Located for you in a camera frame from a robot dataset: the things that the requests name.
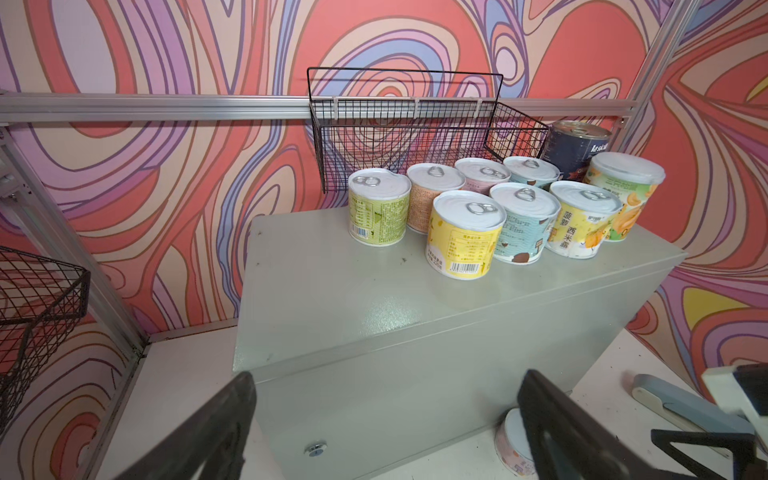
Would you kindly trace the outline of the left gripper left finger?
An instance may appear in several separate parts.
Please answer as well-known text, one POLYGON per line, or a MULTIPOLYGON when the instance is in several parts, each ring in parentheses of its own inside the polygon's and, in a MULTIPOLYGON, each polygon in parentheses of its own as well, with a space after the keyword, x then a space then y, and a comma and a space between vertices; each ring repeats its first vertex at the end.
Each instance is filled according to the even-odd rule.
POLYGON ((238 479, 257 406, 249 372, 237 374, 120 479, 238 479))

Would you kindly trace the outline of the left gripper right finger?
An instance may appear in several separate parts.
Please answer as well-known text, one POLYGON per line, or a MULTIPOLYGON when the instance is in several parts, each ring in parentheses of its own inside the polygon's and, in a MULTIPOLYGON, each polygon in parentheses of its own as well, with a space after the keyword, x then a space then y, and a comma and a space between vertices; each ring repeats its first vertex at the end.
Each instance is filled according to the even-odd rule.
POLYGON ((537 370, 517 395, 541 479, 664 479, 537 370))

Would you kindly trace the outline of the white can red label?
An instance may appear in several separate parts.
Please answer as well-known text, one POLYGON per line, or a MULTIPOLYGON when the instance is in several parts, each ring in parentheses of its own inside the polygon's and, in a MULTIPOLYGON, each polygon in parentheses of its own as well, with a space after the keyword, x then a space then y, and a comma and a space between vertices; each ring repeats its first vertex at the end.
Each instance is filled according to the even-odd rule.
POLYGON ((494 446, 498 458, 515 476, 530 479, 536 467, 523 424, 521 410, 510 409, 496 430, 494 446))

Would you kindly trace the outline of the white can teal label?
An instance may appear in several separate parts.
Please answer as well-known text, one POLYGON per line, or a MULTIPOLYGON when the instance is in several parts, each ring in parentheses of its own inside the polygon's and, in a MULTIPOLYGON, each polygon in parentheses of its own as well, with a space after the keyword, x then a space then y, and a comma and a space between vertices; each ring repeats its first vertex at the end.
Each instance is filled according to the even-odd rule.
POLYGON ((493 186, 490 196, 507 212, 494 257, 513 265, 537 262, 561 210, 560 202, 541 188, 514 182, 493 186))

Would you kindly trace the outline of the white can yellow orange label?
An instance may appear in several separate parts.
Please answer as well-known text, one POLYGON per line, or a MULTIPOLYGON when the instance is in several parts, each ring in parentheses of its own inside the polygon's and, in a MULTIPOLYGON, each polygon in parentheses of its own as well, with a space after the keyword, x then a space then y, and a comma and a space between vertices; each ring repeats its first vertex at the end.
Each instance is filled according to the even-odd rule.
POLYGON ((566 258, 593 258, 621 211, 622 201, 603 188, 575 181, 553 182, 549 192, 561 209, 546 248, 566 258))

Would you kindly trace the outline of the yellow peach can plastic lid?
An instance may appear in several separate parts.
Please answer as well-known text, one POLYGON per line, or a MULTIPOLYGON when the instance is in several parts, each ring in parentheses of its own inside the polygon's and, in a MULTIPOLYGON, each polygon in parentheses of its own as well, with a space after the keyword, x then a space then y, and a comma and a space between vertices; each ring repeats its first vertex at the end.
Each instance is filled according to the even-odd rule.
POLYGON ((591 159, 584 182, 615 194, 623 204, 606 235, 607 241, 620 242, 628 236, 665 178, 663 167, 641 157, 601 152, 591 159))

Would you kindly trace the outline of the light blue spotted can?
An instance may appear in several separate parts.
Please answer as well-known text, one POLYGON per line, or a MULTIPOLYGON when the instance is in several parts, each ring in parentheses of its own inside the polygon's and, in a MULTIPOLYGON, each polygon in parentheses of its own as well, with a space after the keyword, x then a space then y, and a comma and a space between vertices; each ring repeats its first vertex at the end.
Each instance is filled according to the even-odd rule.
POLYGON ((503 160, 510 171, 510 182, 549 190, 552 183, 562 178, 561 171, 553 164, 538 158, 511 156, 503 160))

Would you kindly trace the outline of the white can pink label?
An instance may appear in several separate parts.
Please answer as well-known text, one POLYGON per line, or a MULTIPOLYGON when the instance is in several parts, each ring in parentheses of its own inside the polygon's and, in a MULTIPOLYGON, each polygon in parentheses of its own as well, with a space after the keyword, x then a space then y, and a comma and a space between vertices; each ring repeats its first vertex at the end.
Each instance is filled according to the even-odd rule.
POLYGON ((488 196, 493 186, 510 181, 511 172, 502 163, 482 158, 462 158, 454 167, 465 177, 462 190, 488 196))

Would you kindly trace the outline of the dark blue tomato can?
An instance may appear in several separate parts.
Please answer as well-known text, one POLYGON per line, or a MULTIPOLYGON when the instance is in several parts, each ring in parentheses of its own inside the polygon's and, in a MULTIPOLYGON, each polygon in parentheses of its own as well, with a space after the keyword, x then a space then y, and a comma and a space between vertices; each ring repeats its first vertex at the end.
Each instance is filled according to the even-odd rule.
POLYGON ((593 156, 607 149, 611 132, 586 122, 560 120, 550 132, 540 158, 556 166, 562 180, 581 182, 593 156))

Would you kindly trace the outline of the white can green label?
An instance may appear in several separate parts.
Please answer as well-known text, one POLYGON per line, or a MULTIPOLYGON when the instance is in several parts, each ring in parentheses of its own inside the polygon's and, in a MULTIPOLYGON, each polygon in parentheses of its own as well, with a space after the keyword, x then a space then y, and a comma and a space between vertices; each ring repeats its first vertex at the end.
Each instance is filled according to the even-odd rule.
POLYGON ((348 179, 349 233, 356 241, 387 247, 406 231, 412 184, 383 168, 354 172, 348 179))

